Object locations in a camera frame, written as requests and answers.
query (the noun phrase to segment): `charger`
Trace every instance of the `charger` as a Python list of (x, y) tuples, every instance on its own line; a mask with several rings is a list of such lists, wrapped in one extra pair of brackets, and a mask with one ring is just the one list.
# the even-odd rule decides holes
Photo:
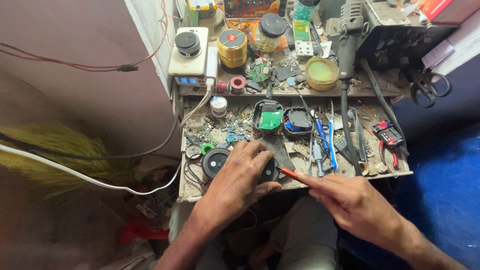
[(208, 47), (206, 71), (200, 76), (176, 76), (175, 82), (180, 86), (207, 87), (206, 80), (213, 79), (214, 84), (218, 76), (218, 48)]

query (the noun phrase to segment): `scissors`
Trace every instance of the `scissors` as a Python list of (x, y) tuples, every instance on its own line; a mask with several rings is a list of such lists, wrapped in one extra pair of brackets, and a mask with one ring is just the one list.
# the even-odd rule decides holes
[[(443, 98), (452, 92), (452, 83), (441, 74), (432, 72), (420, 73), (413, 68), (407, 68), (405, 70), (405, 76), (409, 82), (413, 83), (410, 90), (412, 100), (420, 108), (430, 108), (435, 105), (435, 97)], [(438, 76), (441, 80), (445, 81), (446, 89), (444, 88), (443, 91), (438, 91), (437, 87), (432, 83), (432, 79), (435, 76)], [(419, 103), (417, 99), (418, 91), (428, 98), (429, 103), (427, 105)]]

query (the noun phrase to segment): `gold speaker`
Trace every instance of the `gold speaker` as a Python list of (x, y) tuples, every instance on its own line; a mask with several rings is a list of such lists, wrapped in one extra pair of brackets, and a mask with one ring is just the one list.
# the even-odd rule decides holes
[(247, 62), (247, 36), (238, 29), (227, 29), (216, 42), (222, 68), (228, 73), (240, 73)]

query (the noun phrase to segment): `glass jar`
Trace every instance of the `glass jar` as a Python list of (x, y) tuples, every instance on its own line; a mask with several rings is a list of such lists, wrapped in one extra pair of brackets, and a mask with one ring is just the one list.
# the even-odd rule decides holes
[(294, 17), (297, 20), (311, 21), (318, 12), (320, 0), (295, 0), (293, 3)]
[(285, 22), (278, 14), (265, 14), (255, 28), (255, 45), (263, 52), (274, 51), (282, 41), (286, 30)]

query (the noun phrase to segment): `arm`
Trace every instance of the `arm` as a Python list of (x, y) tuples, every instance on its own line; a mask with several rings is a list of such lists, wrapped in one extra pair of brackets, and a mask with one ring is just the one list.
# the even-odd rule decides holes
[(282, 186), (276, 182), (257, 185), (265, 165), (273, 156), (273, 152), (267, 151), (259, 141), (238, 142), (155, 269), (194, 268), (205, 246), (223, 228), (261, 197), (279, 191)]
[(396, 254), (413, 269), (466, 269), (428, 241), (365, 177), (297, 176), (342, 229)]

